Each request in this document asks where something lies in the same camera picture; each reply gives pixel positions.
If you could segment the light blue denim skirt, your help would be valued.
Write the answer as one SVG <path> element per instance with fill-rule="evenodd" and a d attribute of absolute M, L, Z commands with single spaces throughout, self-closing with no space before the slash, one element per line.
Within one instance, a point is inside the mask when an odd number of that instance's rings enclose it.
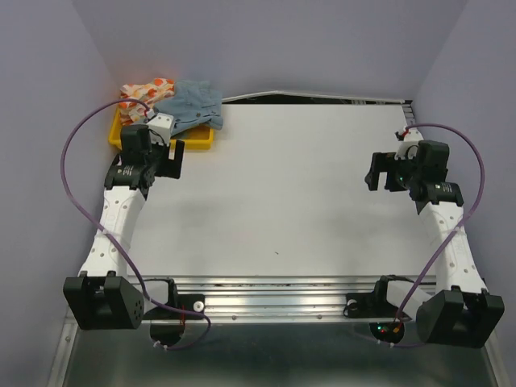
<path fill-rule="evenodd" d="M 206 124 L 215 130 L 223 128 L 223 95 L 208 81 L 178 81 L 174 95 L 154 105 L 160 113 L 175 118 L 171 136 Z"/>

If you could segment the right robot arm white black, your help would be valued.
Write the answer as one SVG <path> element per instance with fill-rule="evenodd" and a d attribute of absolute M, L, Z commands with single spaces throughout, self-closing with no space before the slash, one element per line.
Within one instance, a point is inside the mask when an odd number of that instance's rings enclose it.
<path fill-rule="evenodd" d="M 446 180 L 449 147 L 431 140 L 402 143 L 396 152 L 375 152 L 365 177 L 368 189 L 378 189 L 386 175 L 389 192 L 408 191 L 427 230 L 435 254 L 435 292 L 419 288 L 420 280 L 389 278 L 371 295 L 379 314 L 395 312 L 402 322 L 416 323 L 424 343 L 481 348 L 505 312 L 501 297 L 491 294 L 472 257 L 464 229 L 466 216 L 460 187 Z"/>

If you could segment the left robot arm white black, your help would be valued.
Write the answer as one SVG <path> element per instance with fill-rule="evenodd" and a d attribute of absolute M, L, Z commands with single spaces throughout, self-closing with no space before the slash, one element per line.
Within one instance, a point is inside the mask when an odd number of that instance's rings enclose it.
<path fill-rule="evenodd" d="M 64 297 L 84 331 L 136 329 L 144 316 L 144 296 L 127 279 L 124 256 L 140 211 L 155 179 L 177 179 L 185 150 L 170 144 L 174 119 L 159 114 L 143 124 L 122 128 L 122 147 L 105 180 L 103 208 L 85 263 L 64 281 Z"/>

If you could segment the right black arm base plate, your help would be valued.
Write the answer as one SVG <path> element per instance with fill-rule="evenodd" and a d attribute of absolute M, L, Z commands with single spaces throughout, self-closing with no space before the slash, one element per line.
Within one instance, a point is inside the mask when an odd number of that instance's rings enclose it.
<path fill-rule="evenodd" d="M 394 294 L 389 302 L 387 292 L 347 293 L 343 316 L 347 318 L 390 318 L 397 315 L 405 294 Z"/>

